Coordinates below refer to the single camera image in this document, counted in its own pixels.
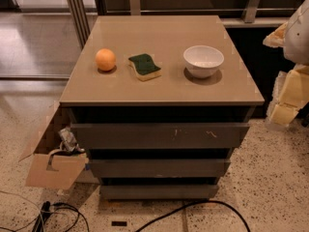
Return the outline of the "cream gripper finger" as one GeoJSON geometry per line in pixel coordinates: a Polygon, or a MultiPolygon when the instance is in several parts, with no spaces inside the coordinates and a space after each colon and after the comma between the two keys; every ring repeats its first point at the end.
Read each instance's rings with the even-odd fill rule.
{"type": "Polygon", "coordinates": [[[272,101],[267,108],[266,126],[275,131],[286,129],[309,102],[309,66],[296,64],[275,79],[272,101]]]}
{"type": "Polygon", "coordinates": [[[263,40],[263,45],[268,47],[282,47],[284,45],[285,32],[288,23],[285,22],[275,29],[272,33],[266,36],[263,40]]]}

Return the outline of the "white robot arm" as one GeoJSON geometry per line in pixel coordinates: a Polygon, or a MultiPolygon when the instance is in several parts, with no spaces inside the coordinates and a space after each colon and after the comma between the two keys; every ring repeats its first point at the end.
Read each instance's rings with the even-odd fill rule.
{"type": "Polygon", "coordinates": [[[265,37],[268,47],[282,47],[284,57],[295,63],[275,79],[272,101],[267,108],[266,125],[283,130],[309,102],[309,0],[305,0],[290,19],[265,37]]]}

